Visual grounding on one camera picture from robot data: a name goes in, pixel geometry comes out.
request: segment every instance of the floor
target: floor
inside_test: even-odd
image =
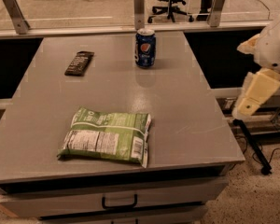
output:
[[[34,28],[62,28],[133,24],[133,0],[18,0],[25,18]],[[163,4],[146,0],[146,16],[151,7]],[[200,0],[190,0],[186,5],[193,14],[199,12]],[[273,19],[280,13],[280,0],[227,0],[222,21],[261,21]],[[177,16],[177,24],[188,22]],[[166,17],[155,23],[170,22]],[[0,30],[12,29],[2,1],[0,0]],[[253,131],[273,126],[268,114],[252,118],[246,125]],[[202,224],[280,224],[280,144],[263,146],[263,153],[271,161],[272,174],[262,175],[260,164],[253,159],[253,150],[230,122],[238,143],[245,153],[246,162],[229,171],[230,184],[214,201],[207,203],[208,213]],[[10,218],[0,210],[0,224],[36,224],[37,220]]]

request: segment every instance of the desk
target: desk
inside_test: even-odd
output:
[[[183,33],[156,37],[150,69],[134,64],[134,34],[44,38],[0,121],[2,205],[44,223],[164,224],[203,216],[204,204],[227,185],[229,167],[245,158]],[[85,76],[65,76],[81,50],[95,52]],[[150,113],[147,168],[58,161],[80,106]]]

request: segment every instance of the soda can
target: soda can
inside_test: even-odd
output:
[[[142,28],[137,31],[134,58],[141,68],[149,68],[155,62],[156,36],[155,31]]]

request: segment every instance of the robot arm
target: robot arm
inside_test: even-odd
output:
[[[280,15],[238,50],[253,54],[254,62],[262,67],[256,74],[247,74],[232,110],[236,119],[246,119],[280,88]]]

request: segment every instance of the drawer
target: drawer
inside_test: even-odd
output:
[[[189,224],[202,219],[206,212],[205,205],[182,205],[103,216],[60,217],[41,220],[39,224]]]
[[[99,193],[92,189],[88,189],[90,193],[84,189],[61,193],[23,193],[2,196],[0,204],[19,217],[116,211],[122,208],[206,202],[215,199],[227,184],[226,177],[222,176],[147,183],[126,187],[127,190],[124,187],[105,187],[106,191]]]

